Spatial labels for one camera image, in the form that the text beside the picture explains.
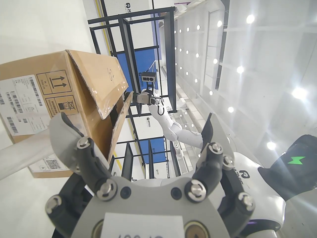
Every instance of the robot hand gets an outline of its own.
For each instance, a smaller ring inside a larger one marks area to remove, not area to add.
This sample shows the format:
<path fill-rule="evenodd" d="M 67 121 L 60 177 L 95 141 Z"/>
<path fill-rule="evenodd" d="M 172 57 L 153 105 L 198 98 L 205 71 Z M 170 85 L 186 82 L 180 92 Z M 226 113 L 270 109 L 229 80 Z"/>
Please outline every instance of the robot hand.
<path fill-rule="evenodd" d="M 103 219 L 114 213 L 130 215 L 131 219 L 138 215 L 180 215 L 186 238 L 195 237 L 195 234 L 206 238 L 235 237 L 250 219 L 254 202 L 243 192 L 233 170 L 223 170 L 224 148 L 214 142 L 216 134 L 211 120 L 210 114 L 202 131 L 200 163 L 192 178 L 175 178 L 164 186 L 147 187 L 112 176 L 98 157 L 94 141 L 83 137 L 66 116 L 56 115 L 50 122 L 52 147 L 75 173 L 60 193 L 48 200 L 45 205 L 47 215 L 64 237 L 107 237 Z M 225 179 L 227 189 L 217 210 L 208 196 L 220 179 Z M 86 184 L 94 192 L 93 197 L 84 188 Z M 184 235 L 178 232 L 174 237 Z"/>

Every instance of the white label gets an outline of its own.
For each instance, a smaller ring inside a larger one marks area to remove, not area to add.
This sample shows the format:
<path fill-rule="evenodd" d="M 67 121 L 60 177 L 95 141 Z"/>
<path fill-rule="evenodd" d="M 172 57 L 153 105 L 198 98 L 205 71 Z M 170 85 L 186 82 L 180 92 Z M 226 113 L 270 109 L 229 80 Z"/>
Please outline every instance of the white label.
<path fill-rule="evenodd" d="M 183 218 L 180 215 L 106 213 L 103 222 L 101 238 L 184 238 L 185 236 Z"/>
<path fill-rule="evenodd" d="M 41 132 L 51 119 L 34 75 L 0 81 L 0 113 L 13 136 Z"/>
<path fill-rule="evenodd" d="M 29 168 L 33 172 L 51 172 L 68 170 L 68 168 L 54 154 L 30 165 Z"/>

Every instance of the open box flap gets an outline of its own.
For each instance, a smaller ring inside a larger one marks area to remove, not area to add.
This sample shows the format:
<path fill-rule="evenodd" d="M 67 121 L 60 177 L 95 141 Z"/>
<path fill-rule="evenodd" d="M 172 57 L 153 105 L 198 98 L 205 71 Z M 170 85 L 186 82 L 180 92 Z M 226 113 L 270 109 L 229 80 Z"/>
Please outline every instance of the open box flap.
<path fill-rule="evenodd" d="M 111 145 L 110 145 L 110 151 L 108 156 L 108 161 L 110 162 L 112 155 L 114 153 L 114 149 L 116 147 L 117 141 L 119 139 L 119 135 L 124 123 L 124 120 L 126 119 L 126 115 L 128 113 L 131 100 L 132 100 L 133 91 L 129 94 L 128 98 L 126 99 L 125 103 L 123 104 L 123 107 L 118 115 L 118 119 L 116 121 L 116 124 L 112 131 L 112 139 L 111 139 Z"/>
<path fill-rule="evenodd" d="M 99 115 L 105 119 L 128 83 L 116 57 L 67 50 L 78 67 L 86 86 L 96 102 Z"/>

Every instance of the barcode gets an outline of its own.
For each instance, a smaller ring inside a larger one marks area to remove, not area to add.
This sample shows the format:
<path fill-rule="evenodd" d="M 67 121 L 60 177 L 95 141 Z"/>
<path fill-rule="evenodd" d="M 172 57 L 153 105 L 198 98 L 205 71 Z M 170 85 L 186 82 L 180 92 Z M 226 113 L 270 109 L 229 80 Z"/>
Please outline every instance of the barcode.
<path fill-rule="evenodd" d="M 9 125 L 10 125 L 12 131 L 13 131 L 15 134 L 17 134 L 17 133 L 18 133 L 18 130 L 17 130 L 16 126 L 14 125 L 14 122 L 13 122 L 13 120 L 12 120 L 12 117 L 7 117 L 7 120 L 8 120 L 8 123 L 9 123 Z"/>
<path fill-rule="evenodd" d="M 39 94 L 38 94 L 38 92 L 37 92 L 36 86 L 35 86 L 35 84 L 34 84 L 33 78 L 32 78 L 32 77 L 29 77 L 29 79 L 30 79 L 30 82 L 31 82 L 33 91 L 35 92 L 35 96 L 36 96 L 36 98 L 37 98 L 37 101 L 39 102 L 39 105 L 40 105 L 40 106 L 43 106 L 43 104 L 42 104 L 42 102 L 41 102 L 41 99 L 40 99 L 40 96 L 39 96 Z"/>
<path fill-rule="evenodd" d="M 17 97 L 17 95 L 16 95 L 16 92 L 15 92 L 15 91 L 12 91 L 12 92 L 11 92 L 11 95 L 12 95 L 12 97 L 13 97 L 14 102 L 16 103 L 16 106 L 17 106 L 17 108 L 18 108 L 19 113 L 23 113 L 23 110 L 22 110 L 21 105 L 20 105 L 20 103 L 19 103 L 19 99 L 18 99 L 18 97 Z"/>
<path fill-rule="evenodd" d="M 14 113 L 17 114 L 17 113 L 18 113 L 18 112 L 17 112 L 17 109 L 16 109 L 16 107 L 14 106 L 14 103 L 13 103 L 13 101 L 12 101 L 12 98 L 11 98 L 10 94 L 9 94 L 8 92 L 7 92 L 6 94 L 7 94 L 8 100 L 9 100 L 9 102 L 10 102 L 10 104 L 11 104 L 11 107 L 12 107 Z"/>
<path fill-rule="evenodd" d="M 1 105 L 3 105 L 3 104 L 4 104 L 4 100 L 3 100 L 3 98 L 2 98 L 1 93 L 0 93 L 0 104 L 1 104 Z"/>
<path fill-rule="evenodd" d="M 53 159 L 53 160 L 45 160 L 45 162 L 47 163 L 48 167 L 51 169 L 51 170 L 54 170 L 54 169 L 61 169 L 58 161 L 56 159 Z"/>

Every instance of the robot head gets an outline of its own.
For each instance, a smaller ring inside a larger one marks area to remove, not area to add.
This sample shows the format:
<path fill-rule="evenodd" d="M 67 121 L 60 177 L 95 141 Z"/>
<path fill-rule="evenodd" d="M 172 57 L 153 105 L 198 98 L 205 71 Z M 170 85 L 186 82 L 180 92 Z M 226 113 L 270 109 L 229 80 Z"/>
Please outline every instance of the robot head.
<path fill-rule="evenodd" d="M 284 200 L 317 187 L 317 138 L 299 137 L 269 169 L 259 172 Z"/>

